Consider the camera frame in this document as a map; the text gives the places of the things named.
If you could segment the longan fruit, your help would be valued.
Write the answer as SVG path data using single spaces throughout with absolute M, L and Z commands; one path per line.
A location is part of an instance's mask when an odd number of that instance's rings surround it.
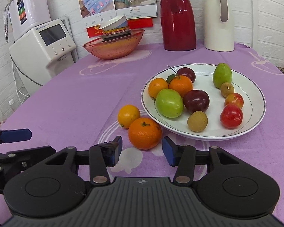
M 221 95 L 226 98 L 228 95 L 234 93 L 234 87 L 230 82 L 225 82 L 220 87 Z
M 207 127 L 207 124 L 208 117 L 202 111 L 192 113 L 187 120 L 188 128 L 193 132 L 202 132 Z

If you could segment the round green apple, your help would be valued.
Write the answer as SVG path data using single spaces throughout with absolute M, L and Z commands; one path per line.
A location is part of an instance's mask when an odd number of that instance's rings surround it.
M 178 118 L 184 109 L 182 97 L 173 89 L 159 91 L 155 105 L 159 113 L 168 118 Z

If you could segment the dark red plum front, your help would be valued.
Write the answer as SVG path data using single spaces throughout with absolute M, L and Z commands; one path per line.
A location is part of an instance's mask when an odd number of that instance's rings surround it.
M 203 90 L 191 90 L 184 95 L 183 103 L 191 114 L 197 111 L 206 112 L 210 104 L 210 98 Z

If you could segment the dark red plum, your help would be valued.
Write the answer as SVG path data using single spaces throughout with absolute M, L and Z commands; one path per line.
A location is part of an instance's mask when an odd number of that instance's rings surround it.
M 195 72 L 191 68 L 182 67 L 177 71 L 177 74 L 188 77 L 192 83 L 195 82 L 195 78 L 196 78 Z
M 210 98 L 203 90 L 191 90 L 184 95 L 183 103 L 191 114 L 197 111 L 206 112 L 210 104 Z

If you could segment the orange with green leaf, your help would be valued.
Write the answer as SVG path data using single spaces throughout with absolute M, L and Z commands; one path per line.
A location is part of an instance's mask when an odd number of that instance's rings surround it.
M 173 68 L 170 66 L 168 67 L 174 73 L 167 78 L 169 89 L 175 90 L 181 97 L 184 97 L 187 92 L 193 90 L 193 82 L 190 78 L 184 75 L 179 75 Z

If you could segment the small orange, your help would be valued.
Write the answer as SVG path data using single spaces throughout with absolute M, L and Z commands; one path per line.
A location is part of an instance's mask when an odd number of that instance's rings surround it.
M 148 86 L 148 94 L 153 99 L 156 99 L 157 94 L 163 90 L 168 89 L 168 83 L 163 78 L 153 79 Z
M 130 124 L 140 118 L 140 111 L 134 105 L 125 105 L 118 112 L 118 123 L 122 128 L 128 129 Z

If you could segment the red yellow small apple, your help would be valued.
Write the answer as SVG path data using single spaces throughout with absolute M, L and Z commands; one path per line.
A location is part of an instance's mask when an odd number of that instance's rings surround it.
M 244 99 L 238 93 L 231 93 L 226 97 L 225 102 L 224 102 L 224 106 L 227 106 L 227 105 L 230 105 L 230 104 L 236 105 L 237 107 L 242 109 L 243 106 L 244 106 Z

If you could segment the dark red plum back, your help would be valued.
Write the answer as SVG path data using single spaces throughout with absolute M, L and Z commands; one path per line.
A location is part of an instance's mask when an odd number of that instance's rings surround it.
M 195 82 L 195 78 L 196 78 L 195 72 L 191 68 L 182 67 L 177 71 L 177 74 L 188 77 L 192 83 Z

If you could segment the pear-shaped green fruit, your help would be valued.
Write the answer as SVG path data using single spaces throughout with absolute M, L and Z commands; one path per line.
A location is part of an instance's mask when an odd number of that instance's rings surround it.
M 213 84 L 220 89 L 225 82 L 232 82 L 232 70 L 226 63 L 219 63 L 213 73 Z

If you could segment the large mandarin orange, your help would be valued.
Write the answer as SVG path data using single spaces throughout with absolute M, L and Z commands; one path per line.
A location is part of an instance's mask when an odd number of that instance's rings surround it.
M 135 148 L 149 150 L 157 146 L 161 141 L 162 129 L 154 120 L 141 117 L 130 124 L 128 137 Z

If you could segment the small orange back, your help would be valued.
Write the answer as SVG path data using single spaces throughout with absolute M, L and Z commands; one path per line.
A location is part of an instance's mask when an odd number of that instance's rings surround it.
M 140 118 L 140 111 L 134 105 L 125 105 L 118 112 L 118 123 L 122 128 L 128 129 L 130 124 Z

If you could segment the white porcelain plate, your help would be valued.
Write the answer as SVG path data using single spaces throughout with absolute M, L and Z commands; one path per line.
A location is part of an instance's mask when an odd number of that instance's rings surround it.
M 163 116 L 157 110 L 155 100 L 148 94 L 148 86 L 155 78 L 167 79 L 173 71 L 177 71 L 182 67 L 188 67 L 195 72 L 196 80 L 193 84 L 194 88 L 203 90 L 209 95 L 210 103 L 206 111 L 208 117 L 208 125 L 202 132 L 193 132 L 187 126 L 189 112 L 184 110 L 178 118 L 168 118 Z M 256 128 L 262 121 L 266 112 L 266 100 L 261 89 L 248 77 L 232 70 L 232 85 L 236 93 L 243 97 L 244 105 L 243 121 L 234 129 L 223 127 L 220 121 L 220 114 L 224 108 L 224 98 L 212 81 L 212 76 L 216 66 L 212 64 L 186 64 L 172 67 L 171 69 L 162 70 L 150 78 L 141 91 L 141 104 L 145 112 L 165 129 L 177 135 L 204 141 L 218 141 L 234 139 Z

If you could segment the red paper sign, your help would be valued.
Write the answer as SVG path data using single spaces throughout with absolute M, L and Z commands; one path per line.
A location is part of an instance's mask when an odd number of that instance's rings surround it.
M 140 28 L 149 28 L 153 27 L 152 18 L 143 18 L 143 19 L 129 19 L 128 26 L 130 29 L 140 29 Z M 89 38 L 102 35 L 102 30 L 100 26 L 93 26 L 87 28 L 87 34 Z

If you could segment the red thermos jug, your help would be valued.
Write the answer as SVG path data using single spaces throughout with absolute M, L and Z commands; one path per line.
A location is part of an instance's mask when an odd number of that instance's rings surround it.
M 194 14 L 189 0 L 161 0 L 161 26 L 165 50 L 196 48 Z

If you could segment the white bowl on stack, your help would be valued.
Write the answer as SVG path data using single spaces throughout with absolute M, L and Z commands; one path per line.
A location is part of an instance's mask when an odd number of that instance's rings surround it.
M 108 20 L 105 23 L 102 23 L 100 26 L 100 30 L 102 31 L 108 31 L 108 30 L 113 30 L 117 28 L 123 28 L 127 27 L 128 22 L 127 18 L 125 15 L 118 15 L 110 20 Z

